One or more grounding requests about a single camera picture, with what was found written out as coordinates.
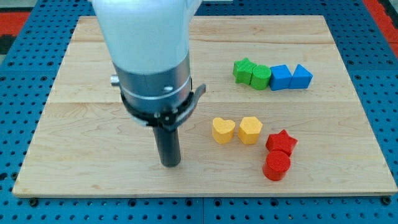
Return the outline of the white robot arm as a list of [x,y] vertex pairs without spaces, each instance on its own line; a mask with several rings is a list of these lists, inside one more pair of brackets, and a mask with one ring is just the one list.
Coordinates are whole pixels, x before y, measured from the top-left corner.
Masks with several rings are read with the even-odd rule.
[[128,112],[177,129],[205,92],[192,92],[189,24],[201,0],[91,0]]

